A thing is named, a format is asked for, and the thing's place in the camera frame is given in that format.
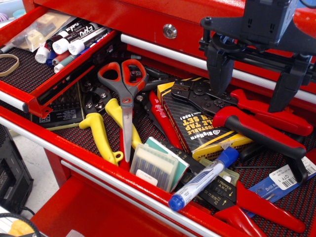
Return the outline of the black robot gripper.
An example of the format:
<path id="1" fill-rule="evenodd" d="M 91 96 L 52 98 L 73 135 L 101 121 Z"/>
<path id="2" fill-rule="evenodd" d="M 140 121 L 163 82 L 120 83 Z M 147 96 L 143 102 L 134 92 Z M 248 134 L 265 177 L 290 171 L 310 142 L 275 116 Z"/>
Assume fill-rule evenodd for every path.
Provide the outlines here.
<path id="1" fill-rule="evenodd" d="M 283 111 L 301 85 L 316 80 L 315 37 L 294 23 L 296 0 L 247 0 L 241 17 L 204 17 L 200 50 L 211 89 L 223 94 L 236 61 L 279 72 L 269 113 Z"/>

